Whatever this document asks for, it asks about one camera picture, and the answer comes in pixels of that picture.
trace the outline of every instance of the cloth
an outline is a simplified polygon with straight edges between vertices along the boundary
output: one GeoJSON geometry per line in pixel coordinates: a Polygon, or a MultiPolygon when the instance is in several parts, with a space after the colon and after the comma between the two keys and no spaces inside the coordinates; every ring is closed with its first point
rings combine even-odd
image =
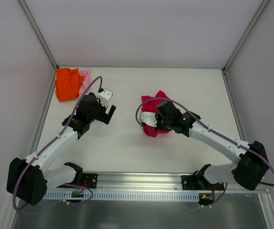
{"type": "Polygon", "coordinates": [[[87,86],[91,83],[91,68],[79,70],[79,75],[85,77],[80,88],[80,94],[83,94],[87,86]]]}
{"type": "MultiPolygon", "coordinates": [[[[167,98],[169,99],[169,97],[166,96],[166,94],[163,91],[159,91],[155,97],[162,97],[162,98],[167,98]]],[[[153,97],[149,96],[149,95],[144,95],[141,97],[142,102],[151,99],[153,97]]],[[[158,104],[160,104],[161,102],[163,102],[163,100],[161,99],[157,99],[157,100],[153,100],[150,101],[146,104],[144,104],[141,108],[142,112],[158,112],[158,110],[156,109],[156,107],[158,106],[158,104]]],[[[146,135],[150,136],[150,137],[157,137],[158,134],[167,134],[169,133],[169,130],[158,130],[158,131],[154,131],[154,128],[147,125],[143,127],[143,131],[145,132],[146,135]]]]}
{"type": "Polygon", "coordinates": [[[78,69],[59,68],[56,71],[55,94],[60,102],[79,97],[79,90],[85,76],[80,76],[78,69]]]}

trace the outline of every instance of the red cloth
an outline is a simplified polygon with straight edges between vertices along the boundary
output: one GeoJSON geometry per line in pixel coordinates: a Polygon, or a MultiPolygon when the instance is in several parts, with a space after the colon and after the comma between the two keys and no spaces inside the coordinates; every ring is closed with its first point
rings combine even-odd
{"type": "MultiPolygon", "coordinates": [[[[156,95],[155,95],[155,98],[156,97],[162,97],[162,98],[167,98],[169,99],[169,97],[166,96],[166,94],[163,92],[163,91],[159,91],[156,95]]],[[[148,96],[148,95],[144,95],[141,97],[142,99],[142,102],[148,100],[148,99],[151,99],[153,97],[151,96],[148,96]]],[[[163,100],[161,99],[157,99],[157,100],[153,100],[153,101],[150,101],[146,104],[144,104],[141,108],[141,111],[142,112],[158,112],[158,110],[156,109],[157,105],[160,104],[161,102],[163,102],[163,100]]],[[[150,136],[150,137],[156,137],[158,134],[167,134],[169,133],[169,130],[158,130],[158,131],[154,131],[154,128],[147,125],[147,126],[144,126],[143,127],[143,131],[145,132],[146,135],[150,136]]]]}

